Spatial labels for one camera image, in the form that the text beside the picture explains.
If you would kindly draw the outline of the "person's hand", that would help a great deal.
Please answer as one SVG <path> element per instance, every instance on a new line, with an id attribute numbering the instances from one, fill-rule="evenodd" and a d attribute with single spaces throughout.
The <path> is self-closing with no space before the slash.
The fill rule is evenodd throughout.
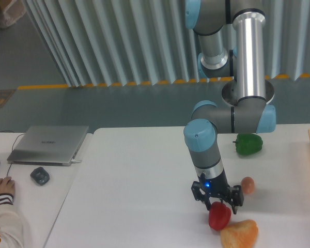
<path id="1" fill-rule="evenodd" d="M 15 181 L 12 177 L 8 176 L 5 178 L 0 178 L 0 194 L 9 194 L 14 197 L 15 193 Z"/>

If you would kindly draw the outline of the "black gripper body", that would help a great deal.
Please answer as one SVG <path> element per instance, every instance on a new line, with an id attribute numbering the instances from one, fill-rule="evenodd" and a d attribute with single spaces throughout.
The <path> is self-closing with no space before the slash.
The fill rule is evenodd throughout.
<path id="1" fill-rule="evenodd" d="M 225 171 L 223 170 L 217 177 L 207 179 L 204 173 L 199 177 L 201 189 L 210 197 L 227 201 L 230 196 L 229 184 Z"/>

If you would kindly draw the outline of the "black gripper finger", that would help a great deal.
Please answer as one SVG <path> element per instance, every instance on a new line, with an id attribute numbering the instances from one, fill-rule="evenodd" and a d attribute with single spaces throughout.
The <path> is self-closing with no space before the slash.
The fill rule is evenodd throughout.
<path id="1" fill-rule="evenodd" d="M 221 199 L 230 204 L 233 214 L 237 214 L 238 207 L 243 206 L 243 191 L 241 185 L 225 188 Z"/>
<path id="2" fill-rule="evenodd" d="M 193 196 L 196 201 L 200 201 L 203 204 L 205 204 L 207 210 L 210 210 L 211 208 L 211 202 L 210 202 L 210 184 L 209 183 L 200 183 L 198 181 L 194 181 L 191 186 L 191 190 L 193 193 Z"/>

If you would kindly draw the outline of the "forearm in cream sleeve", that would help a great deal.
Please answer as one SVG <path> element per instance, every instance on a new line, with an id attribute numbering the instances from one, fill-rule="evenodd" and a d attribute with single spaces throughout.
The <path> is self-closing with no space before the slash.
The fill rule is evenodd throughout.
<path id="1" fill-rule="evenodd" d="M 22 220 L 9 193 L 0 194 L 0 247 L 24 247 Z"/>

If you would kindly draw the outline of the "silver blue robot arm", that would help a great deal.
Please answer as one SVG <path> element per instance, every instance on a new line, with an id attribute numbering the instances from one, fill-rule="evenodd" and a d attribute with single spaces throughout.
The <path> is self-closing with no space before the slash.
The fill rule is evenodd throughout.
<path id="1" fill-rule="evenodd" d="M 186 1 L 185 25 L 199 36 L 199 75 L 231 76 L 237 103 L 219 108 L 209 100 L 198 102 L 183 130 L 184 141 L 198 177 L 191 187 L 194 198 L 211 209 L 212 198 L 243 205 L 239 185 L 227 182 L 217 136 L 222 133 L 270 133 L 276 110 L 266 100 L 261 1 Z"/>

